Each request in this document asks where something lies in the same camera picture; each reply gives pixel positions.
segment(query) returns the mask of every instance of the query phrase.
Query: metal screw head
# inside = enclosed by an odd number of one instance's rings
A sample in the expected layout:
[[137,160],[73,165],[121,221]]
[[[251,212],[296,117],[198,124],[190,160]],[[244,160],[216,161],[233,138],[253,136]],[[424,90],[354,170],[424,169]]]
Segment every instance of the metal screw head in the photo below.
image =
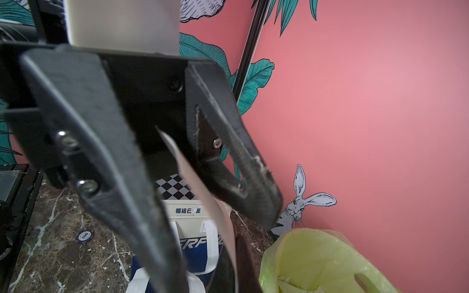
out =
[[221,141],[221,139],[216,138],[216,139],[213,141],[213,148],[214,148],[214,149],[219,149],[222,144],[223,144],[223,142]]
[[169,81],[169,89],[176,92],[180,92],[182,90],[182,83],[179,78],[174,77]]
[[99,184],[93,179],[79,180],[76,183],[76,189],[80,193],[92,194],[99,188]]
[[59,131],[57,133],[57,139],[66,149],[74,149],[78,147],[78,140],[72,137],[67,131]]

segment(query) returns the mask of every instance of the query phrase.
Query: white paper strip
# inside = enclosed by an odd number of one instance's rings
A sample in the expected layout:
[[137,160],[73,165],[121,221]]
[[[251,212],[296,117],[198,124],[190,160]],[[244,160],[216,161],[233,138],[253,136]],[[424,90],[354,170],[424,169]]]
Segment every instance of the white paper strip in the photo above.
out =
[[178,55],[178,0],[65,0],[70,44]]
[[218,263],[218,229],[215,221],[205,220],[200,227],[201,233],[207,233],[207,264],[205,270],[194,275],[204,275],[213,271]]
[[204,206],[208,209],[210,216],[217,224],[218,231],[223,238],[223,244],[230,256],[231,264],[234,269],[235,292],[238,292],[238,270],[236,267],[236,247],[235,247],[235,233],[231,219],[223,203],[212,196],[205,184],[202,182],[196,171],[189,164],[187,159],[179,150],[176,142],[166,133],[158,130],[159,135],[165,142],[169,151],[173,154],[178,165],[178,174],[185,179],[190,185],[191,191],[199,200],[202,201]]
[[145,293],[150,276],[144,268],[137,269],[125,293]]

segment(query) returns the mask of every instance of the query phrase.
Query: green leaf illustration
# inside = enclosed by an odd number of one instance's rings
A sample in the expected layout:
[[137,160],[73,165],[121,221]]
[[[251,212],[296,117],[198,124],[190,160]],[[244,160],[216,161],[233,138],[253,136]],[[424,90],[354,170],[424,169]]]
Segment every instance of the green leaf illustration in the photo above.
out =
[[316,7],[318,7],[318,0],[310,0],[311,14],[316,20]]
[[267,12],[267,16],[265,17],[265,21],[264,21],[264,24],[267,22],[267,20],[269,19],[270,17],[270,13],[272,13],[272,10],[273,10],[273,7],[275,6],[275,0],[272,0],[270,2],[270,6],[269,6],[269,11]]
[[[264,24],[269,19],[270,14],[273,11],[273,7],[275,6],[275,2],[276,2],[276,0],[272,0],[270,2],[269,11],[267,12],[267,17],[265,18]],[[282,11],[282,17],[281,17],[280,35],[282,35],[285,28],[287,28],[287,25],[290,22],[290,19],[293,15],[293,12],[296,9],[297,4],[298,4],[298,0],[279,0],[279,3],[277,5],[277,13],[275,15],[274,23],[277,22],[277,18],[279,17],[280,10],[281,10]],[[318,6],[318,0],[310,0],[311,14],[313,15],[314,20],[316,20],[316,7],[317,6]]]
[[[265,87],[270,79],[270,76],[272,75],[273,69],[274,64],[268,59],[261,59],[249,66],[246,82],[244,83],[244,87],[238,101],[238,108],[241,115],[246,113],[246,111],[251,108],[252,103],[257,97],[257,89]],[[229,78],[231,86],[233,86],[235,83],[237,74],[238,71],[236,71],[234,75]]]
[[236,166],[235,163],[233,163],[233,166],[234,166],[234,175],[236,176],[236,178],[241,180],[241,172],[239,172],[238,166]]
[[275,15],[274,24],[277,22],[277,17],[279,17],[280,9],[283,7],[284,0],[279,0],[279,5],[277,6],[277,14]]
[[287,27],[290,19],[295,11],[296,5],[298,4],[298,0],[285,0],[282,8],[282,21],[280,23],[280,35],[282,35],[283,31]]
[[215,45],[202,43],[195,36],[179,33],[179,55],[182,57],[211,59],[223,68],[227,78],[231,76],[225,52]]
[[223,149],[221,150],[220,159],[224,161],[227,158],[227,154],[228,154],[228,150],[225,147],[223,147]]
[[[1,112],[3,111],[4,107],[5,107],[5,102],[0,100],[0,115],[1,115]],[[0,120],[0,131],[1,131],[1,134],[0,134],[0,165],[16,164],[14,154],[15,153],[19,154],[19,153],[11,149],[8,125],[3,119]]]
[[0,0],[0,18],[34,25],[31,12],[12,0]]

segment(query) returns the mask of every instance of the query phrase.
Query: checkered pattern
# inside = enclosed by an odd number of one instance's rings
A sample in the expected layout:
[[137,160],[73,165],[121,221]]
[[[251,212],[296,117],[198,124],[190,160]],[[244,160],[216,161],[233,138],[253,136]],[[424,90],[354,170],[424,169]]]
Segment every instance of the checkered pattern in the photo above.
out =
[[193,199],[190,186],[178,174],[156,180],[158,191],[163,199]]

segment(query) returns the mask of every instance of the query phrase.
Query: marble countertop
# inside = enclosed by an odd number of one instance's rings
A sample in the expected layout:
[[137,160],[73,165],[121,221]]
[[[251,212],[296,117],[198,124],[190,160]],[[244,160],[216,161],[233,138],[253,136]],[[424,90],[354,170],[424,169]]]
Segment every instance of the marble countertop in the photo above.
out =
[[[273,240],[236,211],[231,220],[235,235],[245,237],[258,273]],[[94,237],[81,245],[75,237],[83,229],[92,229]],[[73,190],[57,190],[43,181],[8,292],[125,292],[131,264],[128,245],[88,215]]]

